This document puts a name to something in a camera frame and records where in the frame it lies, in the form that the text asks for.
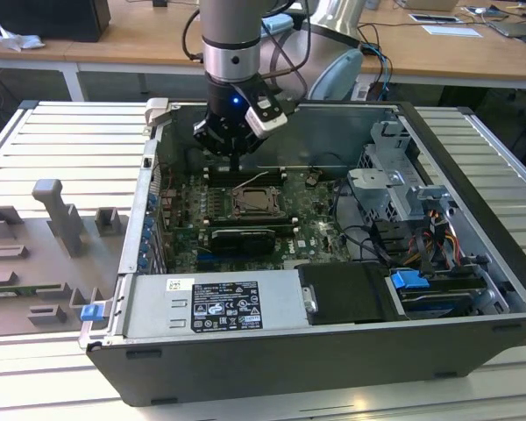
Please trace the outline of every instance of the laptop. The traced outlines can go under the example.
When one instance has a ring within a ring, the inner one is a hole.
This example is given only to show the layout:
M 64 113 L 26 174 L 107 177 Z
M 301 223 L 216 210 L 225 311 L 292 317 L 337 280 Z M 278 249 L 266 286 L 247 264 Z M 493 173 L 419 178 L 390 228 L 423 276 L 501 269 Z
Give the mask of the laptop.
M 489 26 L 505 37 L 518 38 L 526 35 L 526 24 L 511 24 L 509 22 L 487 22 Z

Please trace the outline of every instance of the warning label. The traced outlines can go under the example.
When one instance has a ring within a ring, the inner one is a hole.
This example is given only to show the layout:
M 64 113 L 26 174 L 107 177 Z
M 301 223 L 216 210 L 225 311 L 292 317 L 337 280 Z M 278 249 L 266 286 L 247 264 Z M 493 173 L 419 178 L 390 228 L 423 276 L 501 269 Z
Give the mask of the warning label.
M 196 283 L 191 307 L 195 333 L 263 328 L 257 282 Z

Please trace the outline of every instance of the white paper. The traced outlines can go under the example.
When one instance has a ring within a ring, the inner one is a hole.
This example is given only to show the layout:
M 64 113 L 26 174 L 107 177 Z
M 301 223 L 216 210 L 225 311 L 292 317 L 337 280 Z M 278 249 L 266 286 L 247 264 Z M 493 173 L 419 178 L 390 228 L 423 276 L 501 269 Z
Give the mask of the white paper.
M 472 28 L 452 28 L 450 26 L 423 25 L 430 35 L 451 35 L 453 37 L 483 38 L 482 35 Z
M 18 53 L 22 48 L 41 48 L 45 46 L 41 38 L 37 35 L 17 35 L 16 33 L 6 31 L 0 25 L 0 44 L 15 50 Z

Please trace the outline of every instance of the floor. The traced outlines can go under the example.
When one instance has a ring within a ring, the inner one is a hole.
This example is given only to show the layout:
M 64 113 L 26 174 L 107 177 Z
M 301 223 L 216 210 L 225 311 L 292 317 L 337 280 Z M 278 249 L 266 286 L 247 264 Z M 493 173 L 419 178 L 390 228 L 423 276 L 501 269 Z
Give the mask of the floor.
M 83 73 L 82 82 L 90 101 L 145 101 L 148 97 L 203 99 L 205 83 L 200 76 L 148 75 L 148 95 L 139 92 L 136 75 Z M 68 101 L 69 94 L 60 73 L 42 70 L 0 69 L 0 80 L 19 99 Z M 436 106 L 442 87 L 393 85 L 389 100 L 409 101 L 414 105 Z M 14 111 L 17 102 L 0 85 L 0 131 L 8 120 L 6 111 Z M 526 150 L 526 91 L 490 89 L 476 114 L 509 148 L 522 156 Z

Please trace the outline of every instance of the desk leg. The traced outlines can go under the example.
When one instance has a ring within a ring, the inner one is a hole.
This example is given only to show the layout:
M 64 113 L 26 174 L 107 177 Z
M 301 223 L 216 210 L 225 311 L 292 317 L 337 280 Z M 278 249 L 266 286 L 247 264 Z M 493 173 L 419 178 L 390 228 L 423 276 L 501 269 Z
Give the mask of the desk leg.
M 67 84 L 70 99 L 74 102 L 88 101 L 88 96 L 80 84 L 78 76 L 78 66 L 75 63 L 63 63 L 60 71 L 64 75 L 64 81 Z
M 146 82 L 146 75 L 144 73 L 138 73 L 137 76 L 139 77 L 140 93 L 142 95 L 150 93 L 150 90 L 148 89 L 148 83 Z

